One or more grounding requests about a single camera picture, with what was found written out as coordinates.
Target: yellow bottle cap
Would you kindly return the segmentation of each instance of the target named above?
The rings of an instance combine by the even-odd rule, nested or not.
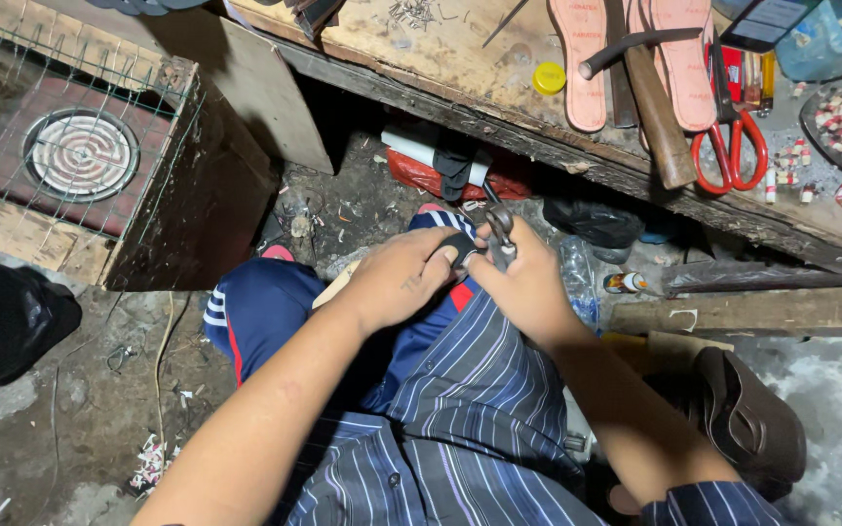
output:
[[[540,94],[556,94],[564,89],[565,81],[564,68],[553,62],[539,64],[532,74],[532,85]]]

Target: wooden box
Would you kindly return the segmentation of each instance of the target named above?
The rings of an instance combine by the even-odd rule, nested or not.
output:
[[[0,0],[0,251],[109,290],[210,289],[278,178],[197,64]]]

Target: nail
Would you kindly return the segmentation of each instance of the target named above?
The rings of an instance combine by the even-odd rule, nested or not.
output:
[[[460,252],[457,250],[456,246],[448,246],[443,249],[443,256],[447,258],[447,261],[451,265],[454,264],[454,260],[457,259],[457,256],[459,256],[459,254]]]

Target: dirty floor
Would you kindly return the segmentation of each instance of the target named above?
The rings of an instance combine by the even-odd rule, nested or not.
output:
[[[278,226],[271,236],[266,228],[259,245],[264,249],[268,243],[263,242],[271,240],[287,246],[324,279],[362,257],[369,246],[401,232],[421,204],[438,202],[452,209],[391,180],[385,163],[376,160],[384,156],[377,129],[355,129],[337,147],[344,154],[336,176],[294,165],[281,168],[287,190],[275,206]],[[555,243],[561,234],[541,218],[541,206],[540,199],[529,199],[510,208]],[[304,211],[319,218],[310,223],[312,243],[290,232],[290,223]],[[482,222],[482,210],[471,216]],[[656,282],[659,270],[679,257],[670,245],[636,244],[622,269],[642,270]],[[2,255],[0,262],[20,264]],[[596,283],[620,270],[597,260],[593,266]],[[70,285],[83,308],[83,322],[28,374],[0,388],[0,507],[11,499],[0,511],[0,524],[125,524],[140,506],[126,484],[139,465],[136,455],[160,428],[153,366],[171,312],[170,297],[167,292],[120,296],[48,275]],[[615,300],[649,299],[616,298],[600,287],[596,293],[603,320]],[[207,293],[175,293],[173,301],[177,324],[160,381],[169,450],[182,445],[235,389],[229,361],[200,333]],[[842,339],[734,342],[743,360],[798,413],[807,432],[807,473],[777,506],[796,524],[842,525]],[[107,358],[120,346],[131,346],[137,356],[113,372]]]

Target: black plastic bag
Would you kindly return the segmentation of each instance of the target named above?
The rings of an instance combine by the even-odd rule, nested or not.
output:
[[[0,386],[23,375],[82,316],[67,287],[33,269],[0,265]]]
[[[544,220],[603,248],[629,248],[646,224],[638,215],[603,203],[564,197],[544,197]]]

